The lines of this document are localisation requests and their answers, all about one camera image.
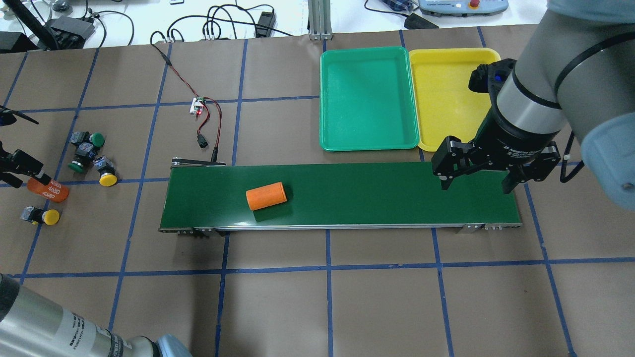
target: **black rubber ring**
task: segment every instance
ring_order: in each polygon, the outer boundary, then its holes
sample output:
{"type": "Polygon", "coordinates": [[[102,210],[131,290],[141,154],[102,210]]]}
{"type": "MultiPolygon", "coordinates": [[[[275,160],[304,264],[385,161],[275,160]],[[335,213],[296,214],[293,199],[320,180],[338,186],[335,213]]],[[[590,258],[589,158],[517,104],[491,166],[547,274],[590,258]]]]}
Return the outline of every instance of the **black rubber ring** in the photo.
{"type": "Polygon", "coordinates": [[[582,52],[577,57],[575,57],[568,65],[558,74],[558,78],[556,79],[556,85],[554,86],[554,91],[556,95],[558,95],[558,90],[560,89],[560,85],[565,80],[565,78],[573,71],[576,67],[578,67],[582,62],[589,59],[589,57],[595,55],[596,53],[603,51],[611,46],[615,46],[616,44],[620,44],[626,41],[630,41],[635,39],[635,31],[634,32],[626,32],[624,34],[620,34],[617,36],[610,37],[605,39],[604,41],[596,44],[595,46],[591,46],[588,50],[582,52]]]}
{"type": "Polygon", "coordinates": [[[527,89],[525,86],[523,86],[522,83],[520,83],[520,80],[518,79],[518,76],[516,75],[516,70],[512,71],[512,79],[514,80],[514,84],[516,85],[518,90],[522,94],[524,94],[527,98],[529,98],[532,102],[536,102],[544,107],[549,107],[553,109],[562,109],[560,107],[560,104],[556,102],[552,102],[550,100],[546,100],[544,98],[540,98],[536,94],[533,94],[532,92],[530,92],[529,89],[527,89]]]}
{"type": "Polygon", "coordinates": [[[13,307],[20,292],[20,284],[6,275],[0,274],[0,322],[13,307]]]}

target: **white floor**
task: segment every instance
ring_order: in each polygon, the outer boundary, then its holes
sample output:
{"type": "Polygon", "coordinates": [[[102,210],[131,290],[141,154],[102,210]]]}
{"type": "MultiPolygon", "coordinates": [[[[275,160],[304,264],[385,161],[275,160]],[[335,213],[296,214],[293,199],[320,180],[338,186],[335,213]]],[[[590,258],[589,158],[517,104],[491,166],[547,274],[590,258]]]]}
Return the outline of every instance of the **white floor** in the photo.
{"type": "MultiPolygon", "coordinates": [[[[46,2],[52,0],[37,0],[35,4],[45,18],[51,11],[46,2]]],[[[72,17],[81,17],[86,8],[83,0],[69,0],[72,11],[64,14],[72,17]]],[[[123,0],[115,3],[110,0],[89,0],[89,7],[93,11],[116,10],[129,15],[135,22],[135,38],[132,44],[149,43],[150,34],[155,30],[165,32],[167,27],[176,19],[186,15],[205,15],[209,6],[232,3],[230,0],[184,0],[183,4],[170,5],[169,0],[123,0]]],[[[273,5],[276,9],[276,28],[293,35],[308,33],[307,22],[308,0],[239,0],[239,5],[248,8],[262,3],[273,5]]],[[[334,33],[337,32],[375,32],[403,29],[404,18],[401,16],[374,13],[364,9],[363,0],[332,0],[331,1],[331,25],[334,33]]],[[[379,0],[370,0],[371,8],[389,10],[379,0]]],[[[440,27],[470,27],[514,24],[537,24],[547,8],[546,0],[509,0],[507,11],[494,16],[472,16],[466,18],[456,17],[431,17],[425,16],[429,21],[440,27]]],[[[261,11],[268,11],[266,7],[251,11],[257,21],[261,11]]],[[[235,20],[251,22],[249,17],[238,9],[229,8],[230,14],[235,20]]],[[[60,14],[53,12],[52,17],[60,14]]],[[[128,43],[131,34],[130,22],[127,18],[117,14],[104,14],[102,17],[107,29],[107,38],[104,47],[124,46],[128,43]]],[[[203,38],[201,27],[203,18],[188,18],[175,26],[183,33],[186,41],[198,41],[203,38]]],[[[0,19],[0,31],[22,31],[19,22],[13,18],[0,19]]],[[[103,36],[103,28],[96,24],[95,33],[86,42],[87,48],[97,47],[103,36]]],[[[253,37],[253,28],[246,25],[236,25],[238,38],[253,37]]],[[[233,38],[231,26],[222,24],[223,37],[233,38]]]]}

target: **bottle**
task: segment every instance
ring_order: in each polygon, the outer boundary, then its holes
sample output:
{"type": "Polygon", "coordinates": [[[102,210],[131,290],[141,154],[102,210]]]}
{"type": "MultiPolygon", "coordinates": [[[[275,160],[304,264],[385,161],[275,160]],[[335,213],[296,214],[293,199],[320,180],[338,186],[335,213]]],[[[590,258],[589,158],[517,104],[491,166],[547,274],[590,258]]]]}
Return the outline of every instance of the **bottle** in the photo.
{"type": "Polygon", "coordinates": [[[53,179],[51,179],[51,182],[49,182],[48,185],[42,185],[36,179],[31,177],[27,182],[27,188],[29,191],[56,203],[62,202],[69,196],[68,187],[53,179]]]}

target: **orange can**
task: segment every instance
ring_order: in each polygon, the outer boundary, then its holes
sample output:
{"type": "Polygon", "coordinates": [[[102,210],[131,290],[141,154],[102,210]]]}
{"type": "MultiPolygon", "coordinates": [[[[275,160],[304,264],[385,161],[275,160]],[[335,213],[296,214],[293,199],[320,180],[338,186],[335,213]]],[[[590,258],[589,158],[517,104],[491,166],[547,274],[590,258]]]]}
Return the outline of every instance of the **orange can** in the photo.
{"type": "Polygon", "coordinates": [[[252,211],[286,202],[282,182],[247,191],[247,203],[252,211]]]}
{"type": "Polygon", "coordinates": [[[62,202],[69,196],[69,188],[53,179],[48,185],[42,185],[31,177],[27,182],[27,188],[29,191],[56,203],[62,202]]]}

